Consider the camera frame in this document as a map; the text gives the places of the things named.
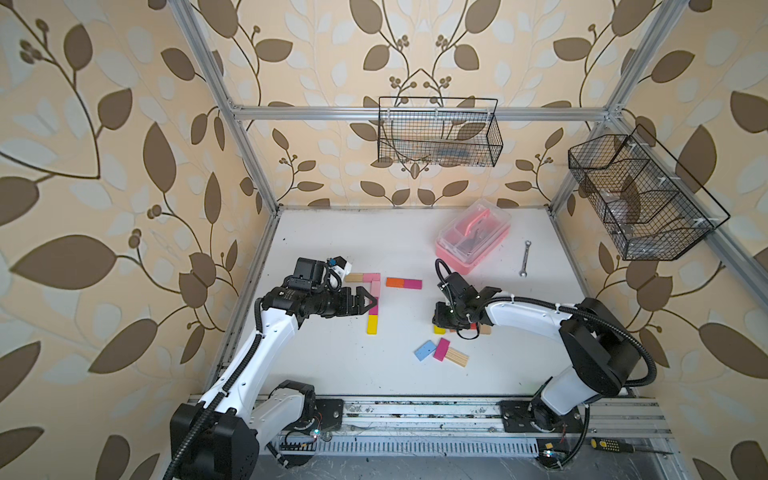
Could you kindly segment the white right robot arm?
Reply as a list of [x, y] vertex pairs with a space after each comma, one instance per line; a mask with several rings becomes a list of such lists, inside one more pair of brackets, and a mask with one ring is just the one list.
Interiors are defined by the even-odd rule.
[[570, 364], [549, 378], [529, 401], [499, 404], [507, 433], [558, 433], [578, 428], [567, 451], [546, 446], [538, 463], [561, 470], [578, 454], [589, 431], [590, 406], [618, 396], [624, 388], [652, 384], [657, 367], [652, 354], [598, 300], [562, 305], [500, 289], [476, 290], [457, 272], [438, 275], [445, 301], [435, 306], [435, 326], [461, 333], [471, 328], [511, 327], [562, 342]]

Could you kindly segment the orange block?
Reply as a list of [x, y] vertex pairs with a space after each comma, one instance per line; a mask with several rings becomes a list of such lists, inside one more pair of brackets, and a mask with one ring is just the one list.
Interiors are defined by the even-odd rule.
[[386, 286], [389, 288], [404, 288], [406, 281], [402, 278], [388, 277], [386, 279]]

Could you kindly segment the blue block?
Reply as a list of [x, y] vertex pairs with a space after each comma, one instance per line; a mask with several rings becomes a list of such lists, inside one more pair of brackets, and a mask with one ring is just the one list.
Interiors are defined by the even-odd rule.
[[432, 356], [436, 349], [437, 345], [433, 341], [428, 340], [414, 351], [414, 356], [419, 362], [422, 362]]

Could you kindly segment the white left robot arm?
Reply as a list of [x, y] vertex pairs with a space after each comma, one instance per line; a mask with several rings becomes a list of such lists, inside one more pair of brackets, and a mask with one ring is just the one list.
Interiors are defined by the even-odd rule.
[[297, 466], [273, 441], [285, 429], [311, 433], [318, 428], [322, 415], [314, 387], [287, 380], [266, 401], [257, 397], [305, 320], [360, 316], [377, 305], [366, 288], [344, 286], [351, 269], [340, 256], [298, 258], [291, 275], [255, 300], [248, 311], [255, 328], [232, 363], [196, 404], [184, 403], [172, 415], [165, 478], [248, 479], [262, 450], [285, 468]]

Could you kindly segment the light pink block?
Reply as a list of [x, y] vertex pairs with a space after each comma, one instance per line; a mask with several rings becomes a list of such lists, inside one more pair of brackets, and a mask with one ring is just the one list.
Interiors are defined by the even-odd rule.
[[381, 282], [380, 281], [373, 281], [371, 283], [371, 290], [370, 290], [370, 292], [371, 292], [371, 294], [375, 298], [379, 298], [380, 295], [381, 295]]

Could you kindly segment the thin yellow block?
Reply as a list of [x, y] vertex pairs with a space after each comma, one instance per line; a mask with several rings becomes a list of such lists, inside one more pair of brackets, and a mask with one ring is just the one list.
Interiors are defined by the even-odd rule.
[[366, 334], [376, 335], [377, 332], [378, 332], [378, 316], [369, 315], [367, 318], [367, 324], [366, 324]]

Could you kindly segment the magenta slanted block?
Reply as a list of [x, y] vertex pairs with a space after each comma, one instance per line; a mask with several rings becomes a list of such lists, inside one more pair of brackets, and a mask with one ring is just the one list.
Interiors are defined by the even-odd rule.
[[438, 341], [437, 346], [433, 352], [433, 358], [437, 361], [442, 362], [445, 359], [449, 349], [450, 349], [450, 341], [447, 340], [446, 338], [441, 338]]

